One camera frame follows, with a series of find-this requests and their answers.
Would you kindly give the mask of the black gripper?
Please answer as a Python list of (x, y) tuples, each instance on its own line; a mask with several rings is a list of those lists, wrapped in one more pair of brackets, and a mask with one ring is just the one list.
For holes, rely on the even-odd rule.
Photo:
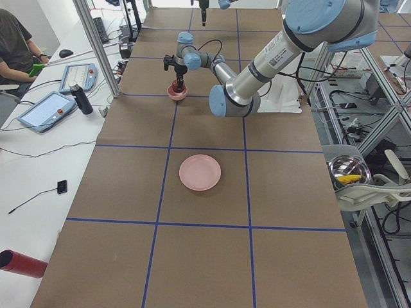
[(177, 60), (178, 58), (175, 55), (165, 55), (163, 58), (163, 66), (165, 71), (169, 69), (169, 66), (174, 68), (176, 74), (175, 91), (179, 91), (184, 88), (184, 75), (187, 73), (187, 67), (184, 64), (179, 64)]

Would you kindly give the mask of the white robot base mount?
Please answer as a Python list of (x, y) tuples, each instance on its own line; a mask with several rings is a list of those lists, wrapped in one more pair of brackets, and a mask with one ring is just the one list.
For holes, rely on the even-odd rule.
[(293, 78), (277, 75), (258, 90), (261, 98), (258, 113), (302, 112), (297, 82)]

